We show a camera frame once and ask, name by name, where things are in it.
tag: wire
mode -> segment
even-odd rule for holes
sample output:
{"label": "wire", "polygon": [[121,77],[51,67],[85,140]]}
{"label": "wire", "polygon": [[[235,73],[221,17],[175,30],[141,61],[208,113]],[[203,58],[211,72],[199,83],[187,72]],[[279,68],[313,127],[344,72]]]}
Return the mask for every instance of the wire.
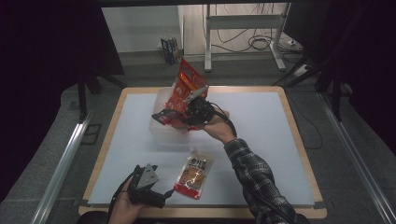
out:
{"label": "wire", "polygon": [[121,191],[122,191],[124,185],[126,184],[126,182],[128,182],[128,180],[131,179],[134,174],[135,174],[135,171],[133,171],[130,175],[128,175],[125,178],[125,180],[122,181],[120,186],[117,188],[116,192],[114,192],[113,197],[111,198],[110,206],[108,207],[107,223],[110,220],[111,214],[113,212],[114,204],[116,203],[116,200],[117,200],[119,194],[121,193]]}
{"label": "wire", "polygon": [[[264,7],[265,7],[265,4],[262,5],[262,13],[263,13]],[[250,14],[252,14],[255,9],[257,9],[259,11],[260,10],[260,4],[257,4],[251,10]],[[202,5],[202,28],[203,28],[204,37],[206,39],[205,21],[204,21],[204,5]],[[218,37],[219,37],[220,42],[225,44],[225,43],[228,43],[228,42],[236,39],[238,36],[240,36],[241,34],[243,34],[244,32],[246,32],[248,30],[250,30],[250,29],[246,29],[246,30],[242,31],[241,33],[239,33],[238,35],[235,35],[234,37],[232,37],[232,38],[230,38],[228,40],[222,40],[220,35],[219,35],[219,30],[218,30]],[[241,53],[241,52],[247,51],[249,49],[255,49],[255,50],[265,50],[265,49],[267,49],[269,47],[269,45],[270,45],[271,40],[272,40],[272,31],[271,31],[271,36],[256,35],[256,32],[257,32],[257,29],[254,30],[253,36],[247,41],[248,47],[246,49],[233,50],[233,49],[227,49],[227,48],[224,48],[223,46],[214,45],[214,44],[211,44],[211,46],[212,47],[216,47],[216,48],[220,48],[220,49],[224,49],[224,50],[227,50],[227,51],[230,51],[230,52],[235,52],[235,53]],[[259,42],[264,42],[265,46],[264,47],[257,47],[256,44],[259,43]]]}
{"label": "wire", "polygon": [[289,91],[285,88],[285,93],[289,96],[289,99],[291,99],[291,101],[293,102],[293,104],[295,105],[295,108],[297,109],[297,111],[300,113],[300,115],[306,120],[308,121],[308,123],[310,123],[316,130],[318,137],[319,137],[319,145],[317,147],[307,147],[304,143],[304,147],[307,149],[320,149],[323,146],[323,136],[321,135],[318,126],[315,125],[315,123],[313,121],[311,121],[310,119],[308,119],[303,112],[300,110],[300,108],[297,106],[297,103],[294,101],[294,99],[291,97],[291,94],[289,93]]}
{"label": "wire", "polygon": [[272,8],[272,10],[271,10],[271,14],[274,14],[274,4],[275,3],[273,3],[273,8]]}
{"label": "wire", "polygon": [[220,111],[221,111],[221,113],[219,112],[219,111],[214,111],[214,113],[217,115],[217,116],[219,116],[219,117],[221,117],[222,119],[224,119],[224,121],[228,124],[228,126],[230,126],[230,128],[231,128],[231,130],[233,131],[233,136],[237,136],[237,133],[236,133],[236,129],[235,129],[235,126],[233,125],[233,122],[228,118],[228,116],[227,116],[227,114],[218,106],[218,105],[216,105],[215,103],[210,103],[210,102],[208,102],[210,105],[215,105]]}

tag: human hand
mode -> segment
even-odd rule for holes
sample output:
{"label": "human hand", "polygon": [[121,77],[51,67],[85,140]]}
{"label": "human hand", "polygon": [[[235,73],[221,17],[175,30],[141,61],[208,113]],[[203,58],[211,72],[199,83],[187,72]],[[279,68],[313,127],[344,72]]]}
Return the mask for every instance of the human hand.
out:
{"label": "human hand", "polygon": [[132,224],[144,207],[142,203],[133,204],[129,200],[127,189],[130,183],[131,179],[124,184],[118,195],[108,224]]}
{"label": "human hand", "polygon": [[[218,108],[216,108],[216,110],[220,113],[224,112],[227,118],[230,117],[230,113],[228,111],[221,111]],[[207,132],[211,137],[218,139],[224,145],[236,139],[230,125],[217,115],[215,115],[208,123],[198,125],[198,128]]]}

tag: snack bag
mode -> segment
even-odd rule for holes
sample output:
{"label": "snack bag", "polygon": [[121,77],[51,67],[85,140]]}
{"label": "snack bag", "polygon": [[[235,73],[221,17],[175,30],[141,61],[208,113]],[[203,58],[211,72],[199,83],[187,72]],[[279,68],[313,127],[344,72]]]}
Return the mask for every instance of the snack bag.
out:
{"label": "snack bag", "polygon": [[212,163],[213,157],[194,150],[181,169],[174,187],[175,191],[199,199]]}
{"label": "snack bag", "polygon": [[[191,91],[196,91],[205,86],[207,86],[207,81],[189,63],[181,59],[177,82],[171,97],[165,104],[165,108],[184,113],[187,109],[184,100],[190,96]],[[206,96],[207,91],[203,93],[203,97],[206,98]]]}

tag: table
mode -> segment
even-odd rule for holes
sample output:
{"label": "table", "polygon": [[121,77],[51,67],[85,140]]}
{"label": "table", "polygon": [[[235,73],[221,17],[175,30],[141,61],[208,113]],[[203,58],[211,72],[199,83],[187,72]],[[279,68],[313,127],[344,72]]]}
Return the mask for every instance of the table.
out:
{"label": "table", "polygon": [[[120,99],[118,101],[117,107],[115,109],[114,115],[108,127],[104,143],[102,144],[101,151],[97,158],[96,164],[92,171],[92,175],[88,186],[85,190],[83,200],[88,201],[92,193],[95,181],[98,178],[101,169],[103,167],[106,154],[108,152],[112,136],[115,132],[118,120],[120,118],[120,113],[122,111],[123,103],[128,94],[132,93],[156,93],[160,88],[126,88],[122,91]],[[304,170],[306,172],[309,186],[312,189],[315,205],[312,207],[296,208],[298,213],[304,214],[308,218],[325,218],[327,216],[327,209],[320,208],[323,202],[320,191],[318,189],[318,184],[316,182],[315,176],[313,174],[309,159],[307,158],[303,142],[299,135],[296,123],[294,121],[293,115],[291,114],[290,106],[286,98],[285,92],[280,87],[210,87],[210,92],[277,92],[281,100],[281,104],[285,110],[285,114],[290,126],[290,130],[293,135],[293,139],[296,143],[298,153],[302,160]],[[91,207],[88,205],[81,205],[78,209],[79,213],[82,215],[89,211],[107,211],[107,207]],[[211,218],[253,218],[250,214],[248,208],[177,208],[177,207],[166,207],[163,209],[146,207],[143,209],[140,217],[211,217]]]}

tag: transparent box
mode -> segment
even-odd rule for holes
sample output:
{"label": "transparent box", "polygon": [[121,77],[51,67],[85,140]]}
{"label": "transparent box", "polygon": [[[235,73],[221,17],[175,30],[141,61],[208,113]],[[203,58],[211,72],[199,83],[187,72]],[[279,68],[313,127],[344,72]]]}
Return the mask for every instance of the transparent box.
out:
{"label": "transparent box", "polygon": [[[173,90],[173,87],[164,87],[158,91],[152,114],[157,114],[165,109],[165,103],[171,97]],[[149,130],[159,145],[185,145],[189,142],[189,132],[187,129],[175,129],[171,125],[162,125],[155,119],[151,119]]]}

